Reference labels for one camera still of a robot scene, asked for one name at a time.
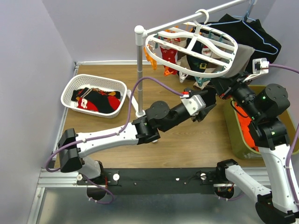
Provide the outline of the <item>black striped sock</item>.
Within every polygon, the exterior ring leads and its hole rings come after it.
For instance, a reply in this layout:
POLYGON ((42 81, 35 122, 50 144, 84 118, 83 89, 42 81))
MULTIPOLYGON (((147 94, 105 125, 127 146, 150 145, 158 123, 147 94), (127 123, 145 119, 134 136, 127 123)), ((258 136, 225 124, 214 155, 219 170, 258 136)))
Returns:
POLYGON ((208 91, 205 98, 202 98, 206 104, 206 107, 216 104, 216 90, 213 87, 206 87, 202 91, 208 91))

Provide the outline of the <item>teal clothes peg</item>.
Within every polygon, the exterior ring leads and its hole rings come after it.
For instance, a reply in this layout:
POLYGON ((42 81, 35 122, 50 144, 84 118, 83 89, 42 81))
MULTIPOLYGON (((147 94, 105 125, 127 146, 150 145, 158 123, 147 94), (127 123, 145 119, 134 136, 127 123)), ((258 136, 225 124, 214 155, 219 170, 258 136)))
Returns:
POLYGON ((210 78, 195 77, 195 83, 193 84, 193 86, 200 88, 202 90, 208 85, 210 81, 211 81, 210 78))

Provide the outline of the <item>white round sock hanger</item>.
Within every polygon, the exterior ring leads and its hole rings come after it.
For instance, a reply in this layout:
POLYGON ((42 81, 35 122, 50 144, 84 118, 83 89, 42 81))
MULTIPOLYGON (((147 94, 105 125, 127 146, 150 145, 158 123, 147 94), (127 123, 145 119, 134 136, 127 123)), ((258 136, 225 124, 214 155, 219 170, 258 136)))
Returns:
POLYGON ((173 21, 154 31, 146 31, 145 49, 148 55, 160 64, 181 72, 184 75, 203 78, 216 78, 226 75, 231 69, 238 50, 238 44, 230 35, 207 25, 209 11, 199 9, 190 19, 173 21), (196 59, 220 67, 216 72, 199 72, 172 63, 157 56, 150 48, 154 42, 161 47, 174 49, 196 59))

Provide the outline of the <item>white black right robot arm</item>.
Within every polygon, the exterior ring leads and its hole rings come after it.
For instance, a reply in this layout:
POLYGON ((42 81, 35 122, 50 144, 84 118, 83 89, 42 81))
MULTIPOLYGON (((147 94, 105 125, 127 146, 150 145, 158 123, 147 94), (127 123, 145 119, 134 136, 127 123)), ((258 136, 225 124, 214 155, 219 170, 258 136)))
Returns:
POLYGON ((264 223, 293 224, 299 218, 299 186, 291 162, 295 145, 278 119, 290 106, 288 93, 279 84, 269 84, 255 94, 246 82, 241 75, 211 80, 221 99, 232 98, 250 117, 249 132, 266 165, 271 188, 255 181, 233 159, 218 162, 215 178, 236 184, 254 201, 264 223))

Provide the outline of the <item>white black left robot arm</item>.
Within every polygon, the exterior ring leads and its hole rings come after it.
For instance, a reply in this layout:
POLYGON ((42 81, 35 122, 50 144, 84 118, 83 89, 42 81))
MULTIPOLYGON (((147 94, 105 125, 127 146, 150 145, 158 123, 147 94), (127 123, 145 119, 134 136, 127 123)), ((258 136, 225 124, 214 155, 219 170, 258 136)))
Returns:
POLYGON ((73 128, 64 131, 58 142, 60 171, 78 171, 93 184, 103 181, 103 166, 89 155, 106 149, 151 143, 180 123, 191 119, 201 122, 216 106, 215 97, 207 91, 188 91, 189 96, 170 108, 164 101, 154 102, 145 115, 126 125, 92 133, 76 133, 73 128))

